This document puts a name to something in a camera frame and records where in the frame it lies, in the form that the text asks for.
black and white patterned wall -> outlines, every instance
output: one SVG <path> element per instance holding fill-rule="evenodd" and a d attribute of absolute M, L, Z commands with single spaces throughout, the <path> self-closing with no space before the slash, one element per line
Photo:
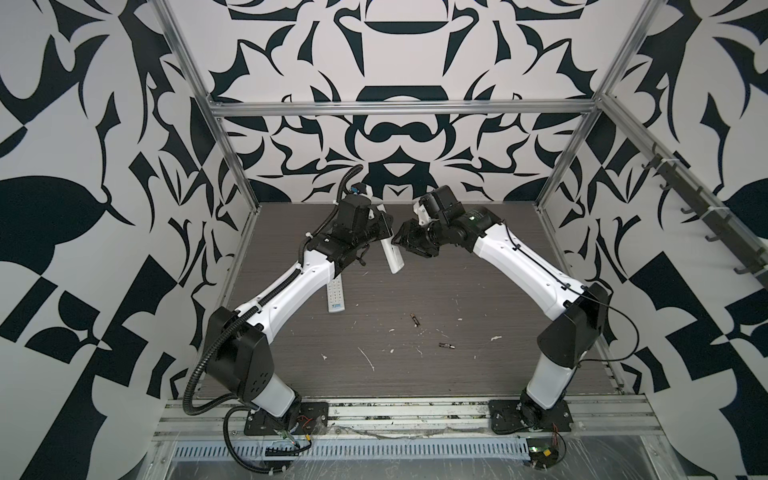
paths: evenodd
<path fill-rule="evenodd" d="M 2 2 L 0 44 L 0 476 L 134 478 L 248 206 L 145 0 Z"/>
<path fill-rule="evenodd" d="M 758 236 L 768 237 L 768 5 L 670 0 L 616 89 L 623 102 Z M 611 292 L 641 332 L 622 362 L 689 475 L 768 475 L 768 292 L 605 116 L 547 212 L 574 275 Z M 634 331 L 611 313 L 606 338 Z"/>
<path fill-rule="evenodd" d="M 215 101 L 590 98 L 641 0 L 172 0 Z M 229 119 L 261 201 L 535 200 L 577 114 Z"/>
<path fill-rule="evenodd" d="M 449 185 L 462 201 L 535 200 L 578 114 L 228 118 L 260 201 L 333 201 L 355 164 L 387 202 Z"/>

